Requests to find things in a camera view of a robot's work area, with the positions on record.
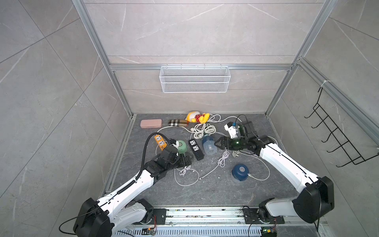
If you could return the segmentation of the blue meat grinder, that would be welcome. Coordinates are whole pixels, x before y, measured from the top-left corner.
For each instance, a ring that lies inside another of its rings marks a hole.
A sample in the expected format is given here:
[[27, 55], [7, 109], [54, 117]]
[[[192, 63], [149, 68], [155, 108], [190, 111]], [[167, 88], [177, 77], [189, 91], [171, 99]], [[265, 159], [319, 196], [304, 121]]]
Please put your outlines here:
[[217, 147], [215, 146], [214, 138], [211, 135], [204, 136], [202, 138], [202, 146], [206, 155], [212, 156], [217, 153]]
[[232, 177], [236, 182], [245, 181], [249, 177], [249, 169], [244, 164], [236, 164], [232, 169]]

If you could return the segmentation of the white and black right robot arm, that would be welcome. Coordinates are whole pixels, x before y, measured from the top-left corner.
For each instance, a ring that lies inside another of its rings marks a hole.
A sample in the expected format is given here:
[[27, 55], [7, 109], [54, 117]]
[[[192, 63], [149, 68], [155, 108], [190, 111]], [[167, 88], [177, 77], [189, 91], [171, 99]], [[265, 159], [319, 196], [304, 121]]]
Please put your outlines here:
[[328, 177], [320, 177], [290, 158], [269, 136], [258, 137], [251, 121], [228, 122], [225, 130], [230, 134], [215, 142], [222, 150], [249, 150], [260, 160], [277, 169], [295, 188], [293, 198], [270, 198], [260, 203], [259, 220], [268, 222], [278, 216], [298, 216], [314, 223], [335, 207], [334, 184]]

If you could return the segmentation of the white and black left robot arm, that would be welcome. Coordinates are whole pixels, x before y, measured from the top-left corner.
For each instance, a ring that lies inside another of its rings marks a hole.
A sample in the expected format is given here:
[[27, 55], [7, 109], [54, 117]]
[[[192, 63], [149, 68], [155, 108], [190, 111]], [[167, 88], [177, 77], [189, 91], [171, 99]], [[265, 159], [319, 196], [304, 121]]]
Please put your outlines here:
[[[167, 145], [160, 154], [146, 161], [151, 138], [159, 136]], [[190, 166], [193, 155], [184, 152], [185, 143], [168, 139], [159, 132], [150, 134], [145, 142], [141, 166], [138, 173], [110, 194], [94, 200], [89, 198], [80, 209], [71, 235], [76, 237], [111, 237], [121, 229], [137, 222], [149, 223], [153, 217], [153, 206], [145, 199], [134, 204], [131, 201], [166, 176], [168, 171]]]

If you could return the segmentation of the green meat grinder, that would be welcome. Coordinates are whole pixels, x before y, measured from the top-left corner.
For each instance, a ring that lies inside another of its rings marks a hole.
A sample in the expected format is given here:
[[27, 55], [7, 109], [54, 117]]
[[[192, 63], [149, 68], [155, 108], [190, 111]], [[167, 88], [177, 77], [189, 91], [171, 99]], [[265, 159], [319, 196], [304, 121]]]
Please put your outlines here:
[[177, 150], [179, 154], [185, 154], [187, 152], [187, 144], [183, 140], [177, 140]]

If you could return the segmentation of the orange power strip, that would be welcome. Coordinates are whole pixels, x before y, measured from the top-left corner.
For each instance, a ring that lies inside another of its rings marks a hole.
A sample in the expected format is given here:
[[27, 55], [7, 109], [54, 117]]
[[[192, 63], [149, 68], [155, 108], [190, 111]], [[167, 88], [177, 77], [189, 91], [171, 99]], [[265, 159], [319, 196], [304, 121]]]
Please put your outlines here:
[[155, 135], [154, 139], [162, 151], [167, 147], [167, 142], [164, 140], [164, 138], [161, 135], [158, 135], [158, 134]]

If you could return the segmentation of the black power strip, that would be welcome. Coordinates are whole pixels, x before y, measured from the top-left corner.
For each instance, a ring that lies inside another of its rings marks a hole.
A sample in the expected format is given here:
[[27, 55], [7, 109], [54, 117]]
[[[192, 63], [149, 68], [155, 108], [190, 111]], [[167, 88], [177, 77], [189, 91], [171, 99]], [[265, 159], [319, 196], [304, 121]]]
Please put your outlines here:
[[195, 139], [189, 140], [189, 147], [191, 148], [191, 151], [193, 152], [194, 157], [197, 161], [204, 159], [204, 154]]

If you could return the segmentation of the yellow duck plush toy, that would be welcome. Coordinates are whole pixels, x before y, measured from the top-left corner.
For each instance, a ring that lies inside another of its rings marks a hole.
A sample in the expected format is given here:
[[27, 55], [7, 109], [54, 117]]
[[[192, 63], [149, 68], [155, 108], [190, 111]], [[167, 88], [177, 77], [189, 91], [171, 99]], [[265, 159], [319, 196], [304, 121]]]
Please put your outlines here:
[[210, 118], [209, 113], [200, 113], [199, 111], [192, 111], [189, 112], [188, 115], [186, 116], [186, 121], [192, 122], [192, 123], [207, 123]]

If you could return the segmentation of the brown plaid pouch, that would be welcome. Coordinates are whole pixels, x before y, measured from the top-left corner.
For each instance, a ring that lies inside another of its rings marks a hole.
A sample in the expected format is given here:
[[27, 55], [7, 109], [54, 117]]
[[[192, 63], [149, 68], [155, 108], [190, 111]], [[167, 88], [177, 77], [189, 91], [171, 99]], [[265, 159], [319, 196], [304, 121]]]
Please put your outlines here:
[[185, 119], [171, 119], [168, 122], [169, 126], [187, 127], [189, 122]]

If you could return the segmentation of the pink rectangular case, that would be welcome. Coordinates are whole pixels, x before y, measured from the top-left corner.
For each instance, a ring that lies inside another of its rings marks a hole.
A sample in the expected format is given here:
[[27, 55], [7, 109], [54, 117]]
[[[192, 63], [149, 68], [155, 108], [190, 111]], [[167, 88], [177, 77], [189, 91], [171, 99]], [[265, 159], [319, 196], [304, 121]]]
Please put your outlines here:
[[140, 127], [143, 129], [161, 128], [162, 127], [162, 119], [143, 119], [140, 122]]

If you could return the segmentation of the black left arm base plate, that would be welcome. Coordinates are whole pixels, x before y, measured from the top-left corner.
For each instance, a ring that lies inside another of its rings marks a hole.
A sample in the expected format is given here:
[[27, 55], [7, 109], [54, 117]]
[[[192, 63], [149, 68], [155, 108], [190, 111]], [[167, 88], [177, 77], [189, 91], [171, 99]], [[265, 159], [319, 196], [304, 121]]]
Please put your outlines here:
[[133, 225], [142, 224], [142, 225], [153, 225], [154, 223], [158, 225], [164, 225], [166, 221], [167, 209], [158, 208], [150, 210], [147, 212], [146, 216], [140, 222], [134, 222]]

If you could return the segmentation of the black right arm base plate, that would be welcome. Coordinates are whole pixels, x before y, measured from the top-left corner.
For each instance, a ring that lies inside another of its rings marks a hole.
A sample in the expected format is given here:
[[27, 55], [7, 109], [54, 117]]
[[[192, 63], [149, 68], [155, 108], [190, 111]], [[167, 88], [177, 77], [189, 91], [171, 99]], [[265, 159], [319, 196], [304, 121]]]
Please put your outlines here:
[[284, 224], [283, 216], [271, 216], [261, 207], [243, 206], [241, 209], [246, 224]]

